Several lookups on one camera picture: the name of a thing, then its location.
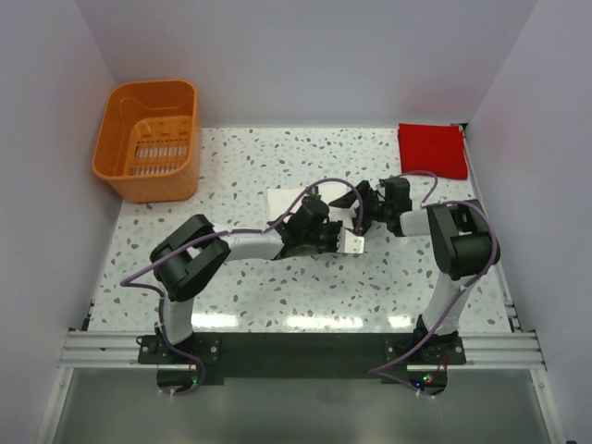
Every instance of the red towel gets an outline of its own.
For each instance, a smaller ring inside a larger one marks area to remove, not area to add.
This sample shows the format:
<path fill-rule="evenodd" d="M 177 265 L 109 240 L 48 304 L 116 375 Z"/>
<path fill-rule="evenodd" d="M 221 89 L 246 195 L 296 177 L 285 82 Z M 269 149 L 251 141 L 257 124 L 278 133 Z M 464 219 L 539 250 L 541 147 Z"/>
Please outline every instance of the red towel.
<path fill-rule="evenodd" d="M 426 169 L 448 179 L 467 179 L 463 134 L 457 126 L 399 125 L 401 172 Z"/>

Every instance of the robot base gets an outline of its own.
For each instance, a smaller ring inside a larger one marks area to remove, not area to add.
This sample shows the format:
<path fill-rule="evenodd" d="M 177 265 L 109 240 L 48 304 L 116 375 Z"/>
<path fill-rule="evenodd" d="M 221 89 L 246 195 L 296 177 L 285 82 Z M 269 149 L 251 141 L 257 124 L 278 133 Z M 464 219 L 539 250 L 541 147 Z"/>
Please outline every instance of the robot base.
<path fill-rule="evenodd" d="M 193 333 L 176 347 L 200 356 L 206 366 L 205 385 L 222 385 L 227 377 L 362 379 L 368 370 L 392 362 L 422 338 L 421 319 L 413 333 Z M 160 331 L 137 339 L 139 364 L 188 364 L 168 350 Z M 408 372 L 407 364 L 466 364 L 458 334 L 434 337 L 390 373 L 427 393 L 446 387 L 446 372 Z M 188 388 L 194 374 L 158 370 L 164 387 Z"/>

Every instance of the orange basket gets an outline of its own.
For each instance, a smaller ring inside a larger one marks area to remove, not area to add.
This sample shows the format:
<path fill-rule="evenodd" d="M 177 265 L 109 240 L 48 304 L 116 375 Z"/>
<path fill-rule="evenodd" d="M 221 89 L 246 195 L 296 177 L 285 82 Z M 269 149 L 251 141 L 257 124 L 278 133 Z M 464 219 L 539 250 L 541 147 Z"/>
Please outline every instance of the orange basket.
<path fill-rule="evenodd" d="M 190 82 L 126 83 L 107 101 L 92 171 L 135 204 L 189 199 L 197 190 L 200 128 Z"/>

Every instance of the table surface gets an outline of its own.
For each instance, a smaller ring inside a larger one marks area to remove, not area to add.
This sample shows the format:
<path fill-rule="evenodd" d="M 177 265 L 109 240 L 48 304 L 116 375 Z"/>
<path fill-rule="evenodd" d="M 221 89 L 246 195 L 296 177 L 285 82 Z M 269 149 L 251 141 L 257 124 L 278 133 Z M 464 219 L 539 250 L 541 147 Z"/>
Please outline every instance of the table surface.
<path fill-rule="evenodd" d="M 264 191 L 325 178 L 372 185 L 401 172 L 395 129 L 204 129 L 196 194 L 181 203 L 123 203 L 94 294 L 90 330 L 154 328 L 157 296 L 118 282 L 149 263 L 151 250 L 194 214 L 231 227 L 262 228 Z M 410 177 L 413 208 L 432 179 Z M 441 179 L 430 202 L 474 197 L 470 180 Z M 438 269 L 429 237 L 395 238 L 376 224 L 362 255 L 322 254 L 224 264 L 194 300 L 206 331 L 411 331 Z M 155 283 L 149 276 L 141 282 Z M 498 270 L 477 283 L 461 332 L 508 332 Z"/>

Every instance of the white wall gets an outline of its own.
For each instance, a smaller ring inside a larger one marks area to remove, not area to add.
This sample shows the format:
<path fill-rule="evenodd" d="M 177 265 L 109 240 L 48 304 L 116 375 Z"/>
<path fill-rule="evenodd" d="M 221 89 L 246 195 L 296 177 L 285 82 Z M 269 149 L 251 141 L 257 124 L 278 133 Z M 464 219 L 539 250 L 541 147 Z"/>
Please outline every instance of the white wall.
<path fill-rule="evenodd" d="M 0 5 L 0 442 L 31 443 L 119 199 L 94 180 L 113 78 L 72 0 Z"/>
<path fill-rule="evenodd" d="M 540 0 L 468 142 L 512 296 L 572 439 L 592 442 L 592 2 Z"/>
<path fill-rule="evenodd" d="M 184 77 L 204 124 L 465 122 L 537 0 L 77 0 L 118 80 Z"/>

